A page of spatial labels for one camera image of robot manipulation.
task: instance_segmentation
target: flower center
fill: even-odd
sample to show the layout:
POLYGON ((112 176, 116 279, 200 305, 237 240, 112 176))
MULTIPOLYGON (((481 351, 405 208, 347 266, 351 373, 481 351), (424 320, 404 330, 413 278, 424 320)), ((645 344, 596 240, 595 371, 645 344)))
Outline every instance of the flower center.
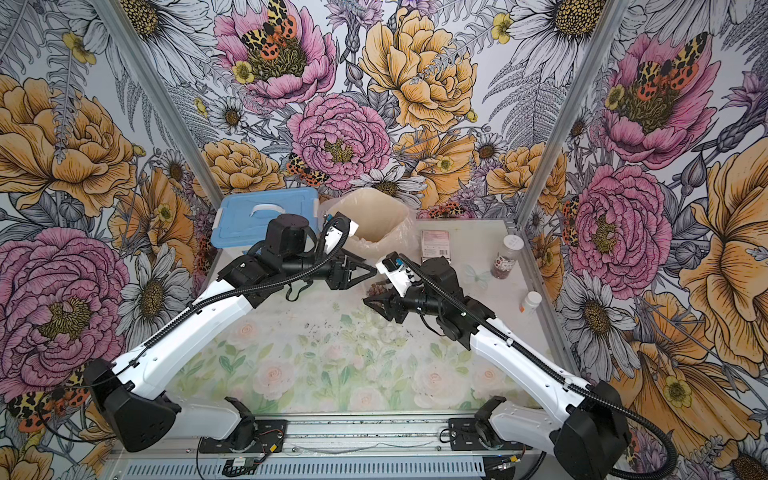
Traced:
POLYGON ((176 181, 181 181, 181 178, 184 176, 184 170, 180 164, 170 164, 168 166, 168 173, 176 181))
POLYGON ((589 35, 604 5, 605 0, 563 0, 554 14, 554 25, 566 35, 589 35))
POLYGON ((40 325, 38 331, 49 339, 56 338, 59 333, 66 333, 70 339, 80 338, 93 315, 88 304, 77 297, 54 303, 48 309, 51 311, 51 321, 40 325))
POLYGON ((157 30, 157 10, 147 0, 120 0, 136 33, 147 39, 157 30))
POLYGON ((598 231, 592 236, 594 245, 600 253, 610 253, 616 246, 616 225, 605 221, 605 215, 598 218, 598 231))
POLYGON ((574 122, 573 125, 571 125, 571 136, 578 137, 583 133, 584 133, 584 121, 581 119, 578 119, 574 122))
POLYGON ((144 318, 154 318, 163 309, 165 291, 160 280, 150 280, 141 293, 141 314, 144 318))
POLYGON ((395 182, 382 182, 380 184, 374 185, 373 188, 377 189, 378 191, 389 195, 390 197, 394 197, 397 192, 400 191, 400 189, 397 187, 397 184, 395 182))
POLYGON ((352 160, 354 153, 351 148, 345 148, 345 146, 346 145, 342 142, 341 138, 334 143, 326 140, 325 150, 333 157, 334 164, 345 164, 352 160))
POLYGON ((587 326, 598 335, 605 335, 611 328, 611 319, 605 308, 594 300, 587 300, 584 303, 584 318, 587 320, 587 326))
POLYGON ((480 157, 480 160, 488 160, 494 155, 496 155, 496 148, 493 145, 483 145, 478 150, 478 156, 480 157))
POLYGON ((730 466, 736 470, 736 474, 743 480, 764 480, 768 478, 768 471, 756 458, 740 452, 730 466))
POLYGON ((248 74, 253 73, 257 80, 263 81, 283 75, 300 77, 306 67, 306 53, 299 46, 298 38, 295 37, 286 41, 285 46, 280 47, 277 58, 265 60, 261 55, 251 55, 248 60, 253 71, 247 72, 244 76, 247 77, 248 74))

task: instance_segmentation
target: blue plastic container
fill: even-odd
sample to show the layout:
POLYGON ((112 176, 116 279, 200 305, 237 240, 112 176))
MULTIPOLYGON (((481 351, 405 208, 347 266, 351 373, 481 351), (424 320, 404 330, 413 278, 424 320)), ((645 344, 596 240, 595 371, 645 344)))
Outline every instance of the blue plastic container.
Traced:
POLYGON ((247 251, 266 236, 266 226, 280 214, 296 214, 310 221, 317 233, 317 190, 312 187, 268 190, 225 197, 216 213, 210 242, 216 248, 247 251))

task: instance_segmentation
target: white bottle cap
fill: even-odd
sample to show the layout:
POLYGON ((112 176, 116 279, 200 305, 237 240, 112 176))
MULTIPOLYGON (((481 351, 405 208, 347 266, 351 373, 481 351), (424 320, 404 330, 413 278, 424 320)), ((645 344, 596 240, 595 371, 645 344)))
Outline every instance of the white bottle cap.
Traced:
POLYGON ((541 303, 541 294, 539 292, 528 292, 528 295, 525 296, 525 301, 530 306, 538 306, 541 303))
POLYGON ((517 235, 507 235, 504 237, 504 246, 510 250, 522 250, 525 242, 517 235))

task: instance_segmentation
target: orange peony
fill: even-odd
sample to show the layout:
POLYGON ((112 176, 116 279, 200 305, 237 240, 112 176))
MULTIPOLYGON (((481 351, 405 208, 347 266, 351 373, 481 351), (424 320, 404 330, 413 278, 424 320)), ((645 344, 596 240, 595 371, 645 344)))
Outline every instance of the orange peony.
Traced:
MULTIPOLYGON (((722 436, 725 448, 714 464, 728 465, 739 454, 736 442, 747 435, 757 438, 760 423, 750 420, 752 412, 723 390, 731 386, 720 366, 704 361, 712 346, 704 335, 704 324, 672 293, 647 291, 638 301, 644 316, 638 320, 640 331, 647 338, 630 346, 641 367, 633 379, 621 373, 611 385, 625 406, 663 432, 672 432, 672 441, 684 457, 711 437, 722 436)), ((741 391, 746 389, 740 380, 735 382, 741 391)))
POLYGON ((144 251, 154 260, 167 243, 176 249, 176 260, 191 272, 197 253, 192 210, 160 168, 152 170, 151 179, 142 174, 140 183, 141 195, 129 192, 120 197, 108 221, 112 246, 129 253, 144 251))
POLYGON ((280 164, 246 142, 238 143, 225 138, 205 144, 203 158, 224 195, 276 190, 286 186, 280 164))
POLYGON ((416 163, 411 177, 424 177, 426 189, 422 208, 443 204, 455 194, 461 184, 468 184, 472 166, 477 165, 475 137, 445 134, 440 138, 437 132, 423 130, 400 135, 392 147, 397 157, 405 162, 416 163))
POLYGON ((45 80, 28 78, 22 87, 0 75, 0 191, 26 194, 19 209, 36 204, 48 188, 67 192, 96 217, 136 187, 133 146, 96 97, 77 92, 72 131, 57 152, 53 99, 60 94, 45 80))
POLYGON ((768 358, 768 138, 710 168, 708 211, 691 204, 713 231, 710 252, 680 271, 690 305, 707 321, 707 338, 727 363, 752 376, 768 358))
POLYGON ((407 12, 397 11, 394 33, 382 22, 368 30, 360 67, 376 81, 371 90, 391 90, 397 97, 398 123, 447 131, 472 109, 477 64, 470 63, 467 53, 460 62, 428 73, 427 67, 453 45, 453 34, 435 30, 432 20, 418 10, 407 12))
POLYGON ((545 236, 543 233, 531 242, 533 256, 544 280, 544 288, 547 289, 549 300, 552 302, 558 299, 563 287, 564 264, 560 245, 560 237, 545 236))
MULTIPOLYGON (((516 151, 509 151, 506 155, 502 155, 501 161, 504 167, 489 171, 486 177, 488 193, 512 196, 517 192, 526 191, 528 185, 531 184, 534 173, 536 173, 539 162, 541 162, 544 147, 544 142, 541 142, 530 149, 519 147, 516 151)), ((538 198, 539 205, 547 215, 554 215, 565 196, 565 168, 567 164, 568 158, 565 152, 561 152, 552 172, 547 177, 544 190, 541 191, 538 198)))

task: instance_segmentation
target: container lid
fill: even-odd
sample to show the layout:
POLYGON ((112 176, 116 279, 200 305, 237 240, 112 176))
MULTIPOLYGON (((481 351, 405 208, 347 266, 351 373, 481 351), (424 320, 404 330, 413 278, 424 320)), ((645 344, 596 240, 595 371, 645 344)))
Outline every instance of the container lid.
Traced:
POLYGON ((528 295, 525 296, 525 299, 531 305, 538 305, 541 303, 541 294, 539 292, 528 292, 528 295))
POLYGON ((318 230, 317 190, 312 187, 234 194, 224 198, 210 237, 216 248, 250 247, 264 240, 266 226, 280 214, 296 214, 318 230))
POLYGON ((517 235, 507 235, 504 237, 504 246, 510 250, 522 250, 525 242, 517 235))

